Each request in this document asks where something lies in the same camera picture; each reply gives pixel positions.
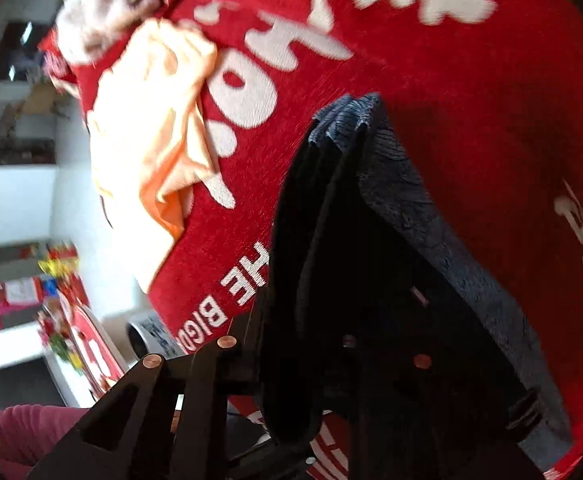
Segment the pink sleeved left forearm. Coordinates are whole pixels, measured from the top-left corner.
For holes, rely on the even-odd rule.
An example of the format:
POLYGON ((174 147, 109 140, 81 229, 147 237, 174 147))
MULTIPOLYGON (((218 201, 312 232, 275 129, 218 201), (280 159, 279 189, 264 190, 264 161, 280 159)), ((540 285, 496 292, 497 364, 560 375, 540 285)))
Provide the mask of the pink sleeved left forearm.
POLYGON ((84 408, 53 405, 0 411, 0 479, 25 479, 86 413, 84 408))

